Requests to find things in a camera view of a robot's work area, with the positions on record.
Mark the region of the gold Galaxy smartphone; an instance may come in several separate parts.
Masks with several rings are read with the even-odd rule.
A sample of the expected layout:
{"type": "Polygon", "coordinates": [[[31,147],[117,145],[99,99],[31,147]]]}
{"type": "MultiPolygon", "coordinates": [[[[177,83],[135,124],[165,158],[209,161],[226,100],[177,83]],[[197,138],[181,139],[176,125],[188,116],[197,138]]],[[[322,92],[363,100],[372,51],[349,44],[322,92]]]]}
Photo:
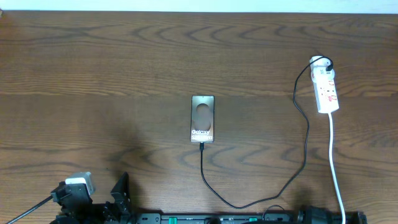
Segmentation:
{"type": "Polygon", "coordinates": [[[213,95],[193,95],[190,123],[190,142],[214,142],[214,120],[215,97],[213,95]]]}

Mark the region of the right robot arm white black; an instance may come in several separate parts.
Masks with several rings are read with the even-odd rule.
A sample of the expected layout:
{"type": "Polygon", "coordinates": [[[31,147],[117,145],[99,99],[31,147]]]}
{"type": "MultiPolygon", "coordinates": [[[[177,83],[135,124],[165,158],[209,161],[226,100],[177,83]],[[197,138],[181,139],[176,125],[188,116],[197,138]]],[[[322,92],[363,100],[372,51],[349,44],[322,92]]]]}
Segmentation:
{"type": "Polygon", "coordinates": [[[346,221],[343,222],[342,214],[331,212],[325,208],[314,206],[302,207],[294,218],[299,224],[367,224],[367,216],[363,212],[345,213],[346,221]]]}

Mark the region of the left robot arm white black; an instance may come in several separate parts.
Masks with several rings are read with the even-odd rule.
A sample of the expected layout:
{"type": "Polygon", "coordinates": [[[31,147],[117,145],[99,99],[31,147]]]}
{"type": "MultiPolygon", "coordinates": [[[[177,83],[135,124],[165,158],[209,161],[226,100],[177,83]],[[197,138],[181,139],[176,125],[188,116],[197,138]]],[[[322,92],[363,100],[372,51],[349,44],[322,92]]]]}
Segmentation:
{"type": "Polygon", "coordinates": [[[135,223],[137,215],[131,206],[129,174],[124,172],[111,190],[114,202],[93,203],[96,187],[91,172],[77,172],[51,191],[61,213],[54,223],[135,223]]]}

